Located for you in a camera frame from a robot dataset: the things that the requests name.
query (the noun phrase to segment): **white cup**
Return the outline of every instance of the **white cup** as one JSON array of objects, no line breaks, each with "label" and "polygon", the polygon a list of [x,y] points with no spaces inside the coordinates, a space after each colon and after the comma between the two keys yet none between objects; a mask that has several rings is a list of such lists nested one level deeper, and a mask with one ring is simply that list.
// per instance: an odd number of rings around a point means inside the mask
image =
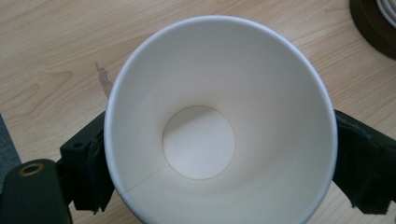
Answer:
[{"label": "white cup", "polygon": [[319,75],[253,21],[170,25],[111,92],[106,159],[145,223],[304,223],[332,180],[337,135]]}]

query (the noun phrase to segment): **brass ring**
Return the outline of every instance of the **brass ring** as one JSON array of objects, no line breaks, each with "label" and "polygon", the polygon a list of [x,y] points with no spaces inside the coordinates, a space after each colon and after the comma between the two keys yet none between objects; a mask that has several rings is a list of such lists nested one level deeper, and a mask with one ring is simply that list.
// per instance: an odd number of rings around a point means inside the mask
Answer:
[{"label": "brass ring", "polygon": [[18,174],[20,176],[35,175],[38,172],[40,172],[42,169],[44,169],[43,163],[33,163],[21,168]]}]

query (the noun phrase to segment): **light wood surface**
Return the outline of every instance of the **light wood surface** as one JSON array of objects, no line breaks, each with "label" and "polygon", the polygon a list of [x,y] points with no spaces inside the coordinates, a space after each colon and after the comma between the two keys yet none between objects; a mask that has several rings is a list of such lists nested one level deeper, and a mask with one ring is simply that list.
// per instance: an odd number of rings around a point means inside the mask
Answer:
[{"label": "light wood surface", "polygon": [[[59,146],[106,109],[94,62],[114,81],[147,37],[182,19],[222,14],[268,26],[290,40],[322,77],[336,109],[396,138],[396,61],[373,49],[347,0],[0,1],[0,112],[22,161],[59,160]],[[75,223],[140,223],[117,193],[104,213]],[[308,223],[395,223],[352,209],[334,184]]]}]

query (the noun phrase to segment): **wooden table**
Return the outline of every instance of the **wooden table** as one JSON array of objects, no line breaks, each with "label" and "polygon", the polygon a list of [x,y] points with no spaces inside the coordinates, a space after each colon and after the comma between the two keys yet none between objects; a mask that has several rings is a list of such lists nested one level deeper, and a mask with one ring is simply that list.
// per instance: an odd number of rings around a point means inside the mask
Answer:
[{"label": "wooden table", "polygon": [[[396,61],[356,29],[347,0],[0,2],[0,112],[22,161],[59,160],[59,146],[106,109],[94,62],[114,81],[132,51],[186,18],[222,14],[285,36],[322,77],[336,109],[396,138]],[[75,223],[140,223],[117,193],[104,213],[75,211]],[[334,184],[309,223],[394,223],[352,209]]]}]

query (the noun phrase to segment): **gray floor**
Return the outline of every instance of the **gray floor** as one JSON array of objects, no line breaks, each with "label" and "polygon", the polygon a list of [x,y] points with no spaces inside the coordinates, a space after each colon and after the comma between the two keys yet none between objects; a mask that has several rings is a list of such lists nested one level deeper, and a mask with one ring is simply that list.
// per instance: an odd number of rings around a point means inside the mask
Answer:
[{"label": "gray floor", "polygon": [[6,174],[19,164],[21,164],[20,157],[0,114],[0,194],[3,192]]}]

